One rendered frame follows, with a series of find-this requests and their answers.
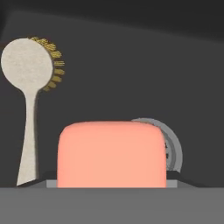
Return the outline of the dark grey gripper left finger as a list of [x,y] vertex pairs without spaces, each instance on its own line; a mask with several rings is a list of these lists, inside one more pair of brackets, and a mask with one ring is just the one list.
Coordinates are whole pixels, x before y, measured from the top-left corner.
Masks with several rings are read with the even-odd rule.
[[55,188],[57,185],[57,172],[47,171],[41,179],[33,185],[34,188]]

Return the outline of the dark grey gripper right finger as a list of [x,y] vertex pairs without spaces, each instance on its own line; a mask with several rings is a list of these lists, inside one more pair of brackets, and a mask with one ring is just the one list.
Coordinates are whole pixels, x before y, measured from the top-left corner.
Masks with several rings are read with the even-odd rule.
[[187,182],[178,171],[166,172],[166,187],[167,188],[184,188],[193,187],[193,185]]

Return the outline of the dark grey sink basin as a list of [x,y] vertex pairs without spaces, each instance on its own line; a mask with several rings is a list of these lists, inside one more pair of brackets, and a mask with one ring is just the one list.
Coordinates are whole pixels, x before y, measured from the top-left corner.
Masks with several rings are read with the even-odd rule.
[[41,178],[68,124],[150,117],[178,136],[184,179],[224,187],[224,0],[0,0],[0,52],[28,36],[65,61],[38,96]]

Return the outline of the white dish brush yellow bristles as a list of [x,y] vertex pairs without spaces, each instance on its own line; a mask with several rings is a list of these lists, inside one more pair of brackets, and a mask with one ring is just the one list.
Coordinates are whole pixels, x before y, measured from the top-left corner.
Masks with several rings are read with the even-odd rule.
[[25,98],[24,143],[17,175],[17,186],[39,178],[37,146],[37,99],[41,90],[49,91],[62,82],[65,74],[57,46],[45,38],[17,38],[4,49],[1,68],[7,81]]

